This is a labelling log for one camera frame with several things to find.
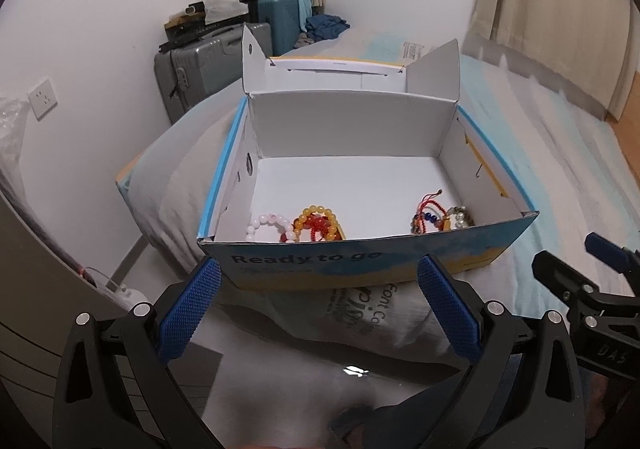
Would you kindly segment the white plastic bag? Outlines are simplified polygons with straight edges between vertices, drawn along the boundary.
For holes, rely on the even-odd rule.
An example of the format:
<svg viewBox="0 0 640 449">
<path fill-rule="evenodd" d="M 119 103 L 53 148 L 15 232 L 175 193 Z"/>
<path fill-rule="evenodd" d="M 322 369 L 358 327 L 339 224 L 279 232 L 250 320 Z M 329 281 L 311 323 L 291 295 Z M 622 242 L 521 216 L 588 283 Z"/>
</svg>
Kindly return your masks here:
<svg viewBox="0 0 640 449">
<path fill-rule="evenodd" d="M 205 23 L 214 24 L 224 20 L 246 16 L 247 5 L 239 0 L 201 0 L 205 9 Z"/>
</svg>

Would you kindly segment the teal hard-shell suitcase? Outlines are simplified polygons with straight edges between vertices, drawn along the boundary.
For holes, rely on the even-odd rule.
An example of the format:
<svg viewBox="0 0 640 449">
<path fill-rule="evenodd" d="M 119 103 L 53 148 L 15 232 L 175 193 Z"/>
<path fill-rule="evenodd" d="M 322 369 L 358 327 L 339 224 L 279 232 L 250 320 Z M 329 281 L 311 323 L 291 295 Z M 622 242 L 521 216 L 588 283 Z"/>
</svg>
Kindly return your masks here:
<svg viewBox="0 0 640 449">
<path fill-rule="evenodd" d="M 291 51 L 299 35 L 306 32 L 312 5 L 311 0 L 258 0 L 256 12 L 259 23 L 270 25 L 273 54 L 282 56 Z"/>
</svg>

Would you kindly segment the dark blue crumpled clothes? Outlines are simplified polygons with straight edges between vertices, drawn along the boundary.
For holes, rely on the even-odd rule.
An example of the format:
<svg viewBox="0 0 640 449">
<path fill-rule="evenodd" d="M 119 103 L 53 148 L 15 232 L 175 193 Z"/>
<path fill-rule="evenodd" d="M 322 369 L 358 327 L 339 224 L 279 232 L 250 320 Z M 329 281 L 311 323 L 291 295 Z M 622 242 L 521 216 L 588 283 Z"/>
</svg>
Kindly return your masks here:
<svg viewBox="0 0 640 449">
<path fill-rule="evenodd" d="M 339 16 L 316 14 L 306 21 L 306 34 L 314 42 L 337 39 L 350 29 L 350 24 Z"/>
</svg>

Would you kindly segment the beige curtain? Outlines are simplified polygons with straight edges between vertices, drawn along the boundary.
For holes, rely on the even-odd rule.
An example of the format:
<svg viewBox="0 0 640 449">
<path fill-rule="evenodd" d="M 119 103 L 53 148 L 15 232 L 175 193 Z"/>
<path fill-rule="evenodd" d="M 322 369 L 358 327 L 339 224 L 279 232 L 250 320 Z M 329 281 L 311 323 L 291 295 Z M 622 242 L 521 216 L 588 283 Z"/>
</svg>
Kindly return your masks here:
<svg viewBox="0 0 640 449">
<path fill-rule="evenodd" d="M 476 0 L 471 32 L 564 78 L 621 118 L 639 64 L 633 0 Z"/>
</svg>

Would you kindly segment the striped blue grey bed sheet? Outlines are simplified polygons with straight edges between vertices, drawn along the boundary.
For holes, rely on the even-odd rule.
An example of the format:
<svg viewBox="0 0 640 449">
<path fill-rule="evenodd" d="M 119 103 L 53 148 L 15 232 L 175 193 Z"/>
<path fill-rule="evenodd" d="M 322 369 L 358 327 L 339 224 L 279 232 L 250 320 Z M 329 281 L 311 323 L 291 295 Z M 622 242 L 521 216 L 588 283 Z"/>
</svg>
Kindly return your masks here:
<svg viewBox="0 0 640 449">
<path fill-rule="evenodd" d="M 566 309 L 534 278 L 532 262 L 542 251 L 597 284 L 599 293 L 631 296 L 627 281 L 584 247 L 591 232 L 623 247 L 639 245 L 639 189 L 612 128 L 502 68 L 461 53 L 460 68 L 462 108 L 498 150 L 537 211 L 530 226 L 494 261 L 460 273 L 487 279 L 493 299 L 526 317 Z M 157 139 L 134 164 L 124 191 L 145 238 L 182 275 L 208 256 L 198 245 L 198 227 L 244 96 L 242 77 L 195 105 Z"/>
</svg>

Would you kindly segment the white wall power socket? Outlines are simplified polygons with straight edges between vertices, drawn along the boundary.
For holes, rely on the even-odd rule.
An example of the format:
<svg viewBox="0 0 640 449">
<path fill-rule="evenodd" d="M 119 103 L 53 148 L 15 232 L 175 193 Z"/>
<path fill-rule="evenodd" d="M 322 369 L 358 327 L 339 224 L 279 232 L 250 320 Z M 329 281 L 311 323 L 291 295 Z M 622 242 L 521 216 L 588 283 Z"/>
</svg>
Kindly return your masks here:
<svg viewBox="0 0 640 449">
<path fill-rule="evenodd" d="M 32 113 L 34 113 L 34 117 L 38 122 L 58 106 L 58 98 L 48 78 L 29 91 L 27 97 L 32 107 Z"/>
</svg>

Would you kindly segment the grey hard-shell suitcase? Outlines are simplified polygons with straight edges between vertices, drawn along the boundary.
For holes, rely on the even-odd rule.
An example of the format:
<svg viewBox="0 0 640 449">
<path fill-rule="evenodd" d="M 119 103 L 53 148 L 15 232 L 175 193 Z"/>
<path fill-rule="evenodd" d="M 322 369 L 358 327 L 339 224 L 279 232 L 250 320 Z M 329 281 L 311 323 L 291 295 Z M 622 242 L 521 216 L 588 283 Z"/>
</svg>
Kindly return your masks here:
<svg viewBox="0 0 640 449">
<path fill-rule="evenodd" d="M 207 25 L 160 46 L 154 58 L 154 74 L 171 124 L 242 77 L 246 26 L 262 50 L 272 50 L 270 25 L 246 23 L 242 18 L 229 20 L 226 25 Z"/>
</svg>

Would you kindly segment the white cardboard box blue trim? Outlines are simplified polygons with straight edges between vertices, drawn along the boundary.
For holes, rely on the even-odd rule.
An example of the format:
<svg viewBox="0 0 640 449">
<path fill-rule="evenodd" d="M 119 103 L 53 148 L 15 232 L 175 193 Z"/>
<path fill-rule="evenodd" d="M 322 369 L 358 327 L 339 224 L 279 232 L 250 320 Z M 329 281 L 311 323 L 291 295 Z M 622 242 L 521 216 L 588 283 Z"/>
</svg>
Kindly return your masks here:
<svg viewBox="0 0 640 449">
<path fill-rule="evenodd" d="M 242 38 L 243 99 L 198 245 L 240 289 L 407 282 L 421 257 L 452 273 L 494 261 L 536 219 L 522 184 L 460 104 L 460 52 L 408 65 L 269 58 Z M 442 189 L 444 230 L 413 235 Z"/>
</svg>

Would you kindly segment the grey pillow with print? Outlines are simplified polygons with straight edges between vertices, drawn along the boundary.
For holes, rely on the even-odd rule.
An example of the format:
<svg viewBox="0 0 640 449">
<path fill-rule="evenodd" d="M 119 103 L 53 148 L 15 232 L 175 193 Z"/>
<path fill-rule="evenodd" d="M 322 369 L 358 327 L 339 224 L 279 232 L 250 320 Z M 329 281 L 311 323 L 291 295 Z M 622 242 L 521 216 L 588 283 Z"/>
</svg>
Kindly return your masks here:
<svg viewBox="0 0 640 449">
<path fill-rule="evenodd" d="M 414 282 L 250 292 L 223 279 L 214 305 L 255 333 L 280 329 L 302 341 L 340 344 L 398 360 L 465 365 Z"/>
</svg>

